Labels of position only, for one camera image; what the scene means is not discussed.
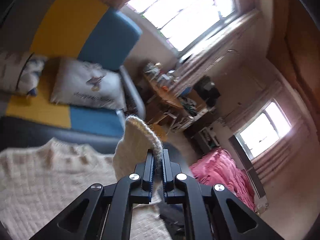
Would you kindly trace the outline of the cream knitted sweater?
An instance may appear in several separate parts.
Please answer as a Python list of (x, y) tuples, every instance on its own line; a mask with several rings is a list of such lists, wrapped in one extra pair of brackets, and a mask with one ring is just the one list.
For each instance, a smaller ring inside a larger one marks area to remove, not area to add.
[(138, 117), (122, 138), (1, 118), (1, 239), (29, 239), (94, 183), (131, 174), (163, 145)]

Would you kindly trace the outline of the blue folding chair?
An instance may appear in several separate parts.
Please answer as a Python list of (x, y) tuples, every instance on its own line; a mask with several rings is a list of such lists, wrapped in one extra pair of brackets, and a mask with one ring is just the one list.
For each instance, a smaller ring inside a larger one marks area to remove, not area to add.
[(187, 96), (192, 90), (192, 87), (187, 87), (181, 94), (180, 96)]

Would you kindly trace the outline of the pink ruffled bed cover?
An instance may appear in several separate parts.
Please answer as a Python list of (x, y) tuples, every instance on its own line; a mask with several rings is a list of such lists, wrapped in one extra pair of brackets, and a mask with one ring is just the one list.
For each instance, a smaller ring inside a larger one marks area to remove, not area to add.
[(255, 192), (245, 171), (240, 170), (230, 153), (218, 147), (190, 166), (195, 179), (204, 185), (222, 184), (252, 211)]

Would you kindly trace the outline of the white low shelf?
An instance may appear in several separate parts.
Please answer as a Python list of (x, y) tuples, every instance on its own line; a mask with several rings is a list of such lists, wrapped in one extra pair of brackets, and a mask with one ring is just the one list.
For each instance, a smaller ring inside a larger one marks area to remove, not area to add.
[(197, 142), (203, 152), (207, 153), (214, 148), (220, 147), (220, 143), (216, 137), (213, 128), (204, 127), (198, 132)]

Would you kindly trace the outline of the wooden side table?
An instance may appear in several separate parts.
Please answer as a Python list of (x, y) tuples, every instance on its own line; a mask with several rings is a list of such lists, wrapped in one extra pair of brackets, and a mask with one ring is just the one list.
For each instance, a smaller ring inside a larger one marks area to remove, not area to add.
[(146, 122), (158, 124), (165, 118), (171, 119), (171, 131), (183, 131), (209, 112), (205, 101), (192, 89), (185, 97), (177, 97), (161, 88), (146, 74), (144, 80), (153, 92), (146, 103)]

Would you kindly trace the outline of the black television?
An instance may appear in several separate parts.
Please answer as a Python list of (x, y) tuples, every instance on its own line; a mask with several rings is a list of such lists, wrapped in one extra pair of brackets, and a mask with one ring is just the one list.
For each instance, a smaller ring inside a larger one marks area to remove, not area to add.
[(207, 75), (203, 76), (197, 83), (195, 83), (193, 89), (208, 107), (214, 107), (217, 99), (221, 96), (219, 90)]

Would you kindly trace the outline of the grey deer print pillow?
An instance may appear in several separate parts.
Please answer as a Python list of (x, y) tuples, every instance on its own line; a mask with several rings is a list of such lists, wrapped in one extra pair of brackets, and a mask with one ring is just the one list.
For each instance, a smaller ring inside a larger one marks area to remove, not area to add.
[(50, 101), (62, 105), (126, 109), (125, 93), (118, 73), (98, 63), (70, 57), (60, 60)]

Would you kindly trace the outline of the pink middle curtain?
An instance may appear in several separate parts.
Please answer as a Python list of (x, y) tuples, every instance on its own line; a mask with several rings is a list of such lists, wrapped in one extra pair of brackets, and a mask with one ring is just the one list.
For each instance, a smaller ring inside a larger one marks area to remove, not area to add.
[(187, 87), (193, 86), (214, 64), (219, 62), (231, 49), (241, 35), (262, 17), (258, 9), (253, 9), (240, 16), (213, 37), (194, 47), (194, 53), (177, 69), (177, 81), (169, 88), (175, 96)]

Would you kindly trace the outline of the multicolour sofa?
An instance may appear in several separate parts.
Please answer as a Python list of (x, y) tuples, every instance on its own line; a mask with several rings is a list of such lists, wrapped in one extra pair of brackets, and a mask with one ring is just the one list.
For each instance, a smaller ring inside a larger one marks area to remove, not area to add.
[(145, 118), (124, 67), (141, 34), (98, 0), (1, 0), (1, 116), (121, 137)]

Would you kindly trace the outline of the triangle pattern pillow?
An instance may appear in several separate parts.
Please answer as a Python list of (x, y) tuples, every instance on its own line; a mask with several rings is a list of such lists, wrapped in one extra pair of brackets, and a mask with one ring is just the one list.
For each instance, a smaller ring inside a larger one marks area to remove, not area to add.
[(1, 50), (1, 90), (37, 96), (37, 86), (48, 58), (30, 52)]

